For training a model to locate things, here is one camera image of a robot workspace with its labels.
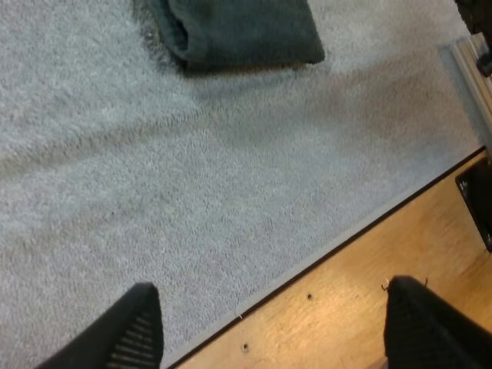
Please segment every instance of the wooden board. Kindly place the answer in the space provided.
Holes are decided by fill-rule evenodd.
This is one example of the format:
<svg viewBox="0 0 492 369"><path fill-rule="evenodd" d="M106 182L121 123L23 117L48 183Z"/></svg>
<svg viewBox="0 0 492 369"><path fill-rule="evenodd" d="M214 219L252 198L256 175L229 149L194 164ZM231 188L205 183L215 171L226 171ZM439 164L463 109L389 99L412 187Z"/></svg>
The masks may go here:
<svg viewBox="0 0 492 369"><path fill-rule="evenodd" d="M320 264L181 367L384 366L387 294L381 285L396 274L428 278L431 290L492 330L492 259L454 182L479 158Z"/></svg>

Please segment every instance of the dark green towel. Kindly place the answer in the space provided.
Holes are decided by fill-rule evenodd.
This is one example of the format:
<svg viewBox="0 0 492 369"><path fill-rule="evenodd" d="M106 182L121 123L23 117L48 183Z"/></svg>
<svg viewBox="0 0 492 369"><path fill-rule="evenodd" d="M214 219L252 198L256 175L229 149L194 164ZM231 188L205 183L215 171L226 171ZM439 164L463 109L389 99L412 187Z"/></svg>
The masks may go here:
<svg viewBox="0 0 492 369"><path fill-rule="evenodd" d="M306 0L146 1L166 46L193 65L280 65L324 59Z"/></svg>

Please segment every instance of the carpet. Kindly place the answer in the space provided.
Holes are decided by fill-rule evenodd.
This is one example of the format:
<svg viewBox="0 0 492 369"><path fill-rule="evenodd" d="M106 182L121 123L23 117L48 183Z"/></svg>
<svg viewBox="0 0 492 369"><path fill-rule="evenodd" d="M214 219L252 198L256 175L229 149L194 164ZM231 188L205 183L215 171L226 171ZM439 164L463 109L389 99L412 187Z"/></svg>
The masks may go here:
<svg viewBox="0 0 492 369"><path fill-rule="evenodd" d="M323 63L191 77L131 0L0 3L0 367L136 281L169 364L481 146L452 1L309 3Z"/></svg>

